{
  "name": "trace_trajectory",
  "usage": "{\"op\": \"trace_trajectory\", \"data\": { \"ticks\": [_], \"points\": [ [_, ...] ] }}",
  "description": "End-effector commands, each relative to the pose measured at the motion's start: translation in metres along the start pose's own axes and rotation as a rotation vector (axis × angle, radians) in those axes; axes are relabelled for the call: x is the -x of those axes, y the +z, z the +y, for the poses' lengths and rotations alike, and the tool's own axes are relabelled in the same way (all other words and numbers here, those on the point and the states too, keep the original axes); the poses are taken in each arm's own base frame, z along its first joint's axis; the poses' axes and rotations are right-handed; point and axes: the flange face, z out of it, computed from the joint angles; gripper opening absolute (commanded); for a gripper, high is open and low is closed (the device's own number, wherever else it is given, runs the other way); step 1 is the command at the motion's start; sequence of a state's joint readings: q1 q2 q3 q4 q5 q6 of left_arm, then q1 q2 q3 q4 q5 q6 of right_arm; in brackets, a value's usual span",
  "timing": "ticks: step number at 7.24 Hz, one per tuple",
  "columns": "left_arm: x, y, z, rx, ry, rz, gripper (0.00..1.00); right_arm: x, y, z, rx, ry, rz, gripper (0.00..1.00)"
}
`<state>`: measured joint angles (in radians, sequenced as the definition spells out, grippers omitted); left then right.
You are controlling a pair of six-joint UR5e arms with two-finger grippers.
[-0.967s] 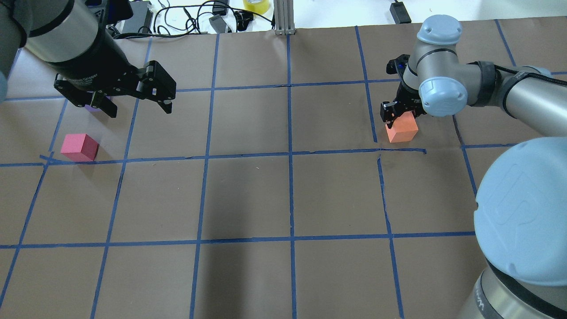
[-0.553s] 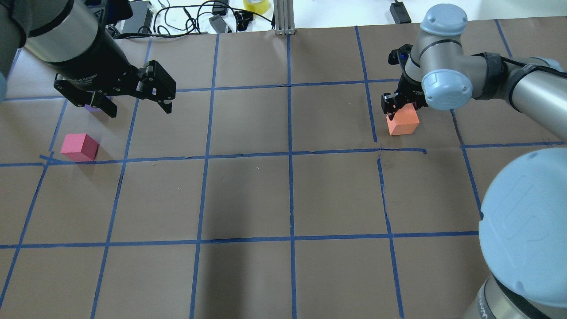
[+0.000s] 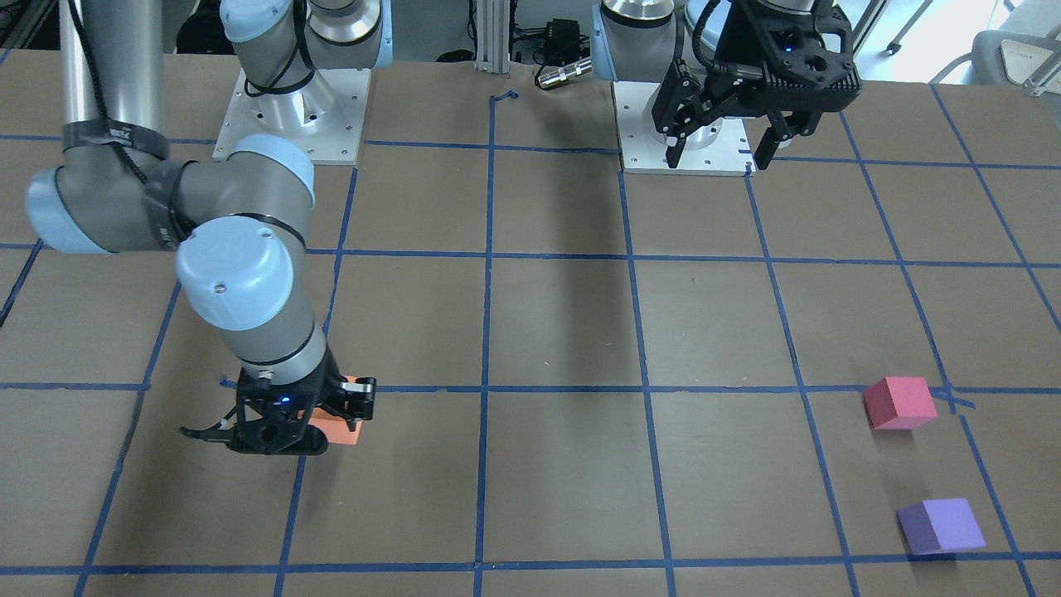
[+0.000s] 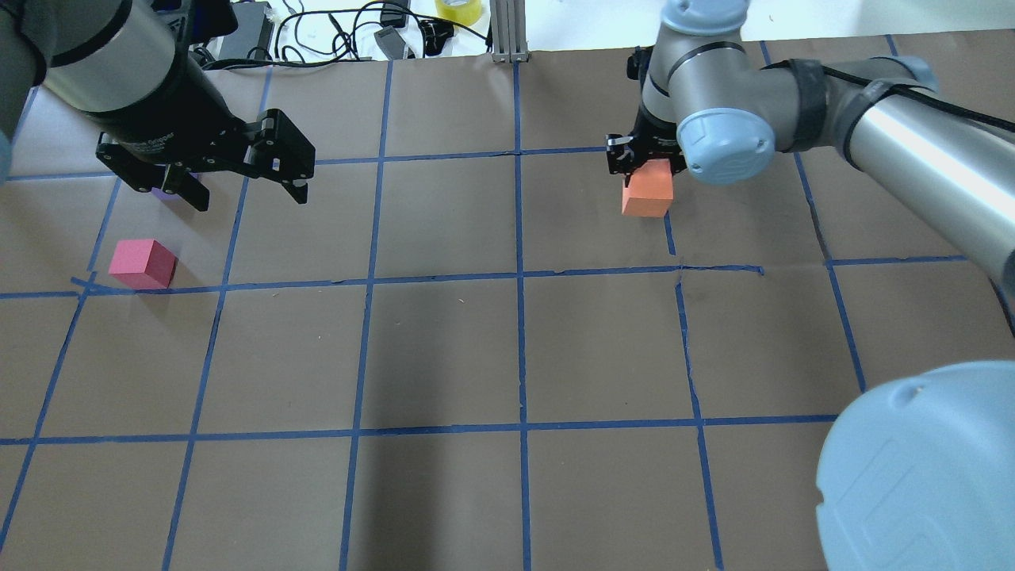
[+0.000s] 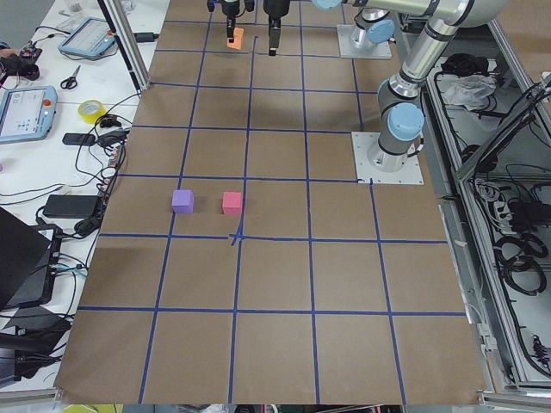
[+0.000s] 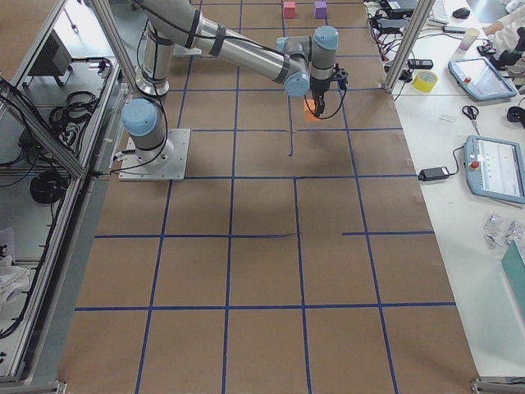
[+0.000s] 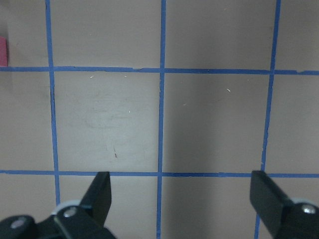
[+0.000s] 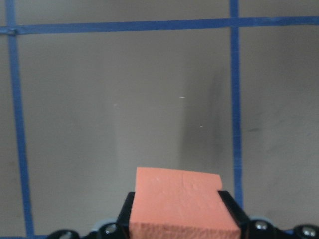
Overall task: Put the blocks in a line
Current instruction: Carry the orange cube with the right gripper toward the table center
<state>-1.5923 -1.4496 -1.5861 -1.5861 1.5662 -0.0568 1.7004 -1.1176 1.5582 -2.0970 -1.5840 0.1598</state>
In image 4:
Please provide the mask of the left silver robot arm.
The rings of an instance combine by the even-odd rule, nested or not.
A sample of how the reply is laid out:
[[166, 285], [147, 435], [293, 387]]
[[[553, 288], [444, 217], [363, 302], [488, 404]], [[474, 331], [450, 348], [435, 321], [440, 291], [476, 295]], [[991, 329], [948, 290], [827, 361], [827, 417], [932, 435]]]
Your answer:
[[2, 3], [2, 177], [29, 91], [47, 87], [99, 129], [101, 165], [139, 193], [198, 211], [200, 173], [232, 172], [308, 202], [316, 149], [281, 109], [244, 122], [163, 16], [145, 1]]

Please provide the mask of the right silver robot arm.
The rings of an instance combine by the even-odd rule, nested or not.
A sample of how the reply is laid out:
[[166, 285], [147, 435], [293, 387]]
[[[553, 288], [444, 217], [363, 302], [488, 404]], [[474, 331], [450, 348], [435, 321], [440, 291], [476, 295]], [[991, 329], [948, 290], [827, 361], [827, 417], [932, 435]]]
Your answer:
[[[627, 75], [641, 88], [630, 133], [606, 138], [637, 191], [673, 177], [731, 185], [777, 152], [830, 146], [978, 265], [1013, 299], [1013, 124], [940, 98], [916, 57], [752, 69], [740, 43], [747, 1], [668, 1]], [[856, 398], [817, 466], [816, 520], [830, 570], [1013, 568], [1013, 362], [950, 366]]]

